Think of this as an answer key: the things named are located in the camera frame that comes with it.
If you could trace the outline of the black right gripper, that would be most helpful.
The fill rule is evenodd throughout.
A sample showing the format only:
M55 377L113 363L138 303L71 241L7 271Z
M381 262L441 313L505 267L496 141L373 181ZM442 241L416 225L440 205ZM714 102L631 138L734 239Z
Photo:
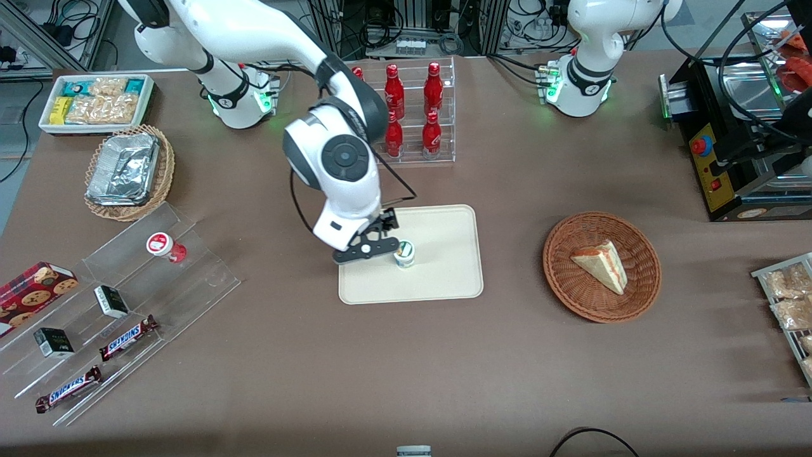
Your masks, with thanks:
M397 252L400 240L388 237L389 232L395 229L398 229L395 210L381 211L355 230L344 251L333 251L333 262L345 264Z

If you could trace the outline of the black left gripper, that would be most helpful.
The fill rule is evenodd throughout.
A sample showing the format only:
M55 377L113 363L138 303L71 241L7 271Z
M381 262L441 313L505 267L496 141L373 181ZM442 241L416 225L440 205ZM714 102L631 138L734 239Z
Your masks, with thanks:
M790 101L780 119L780 130L797 142L811 142L811 93L801 93Z

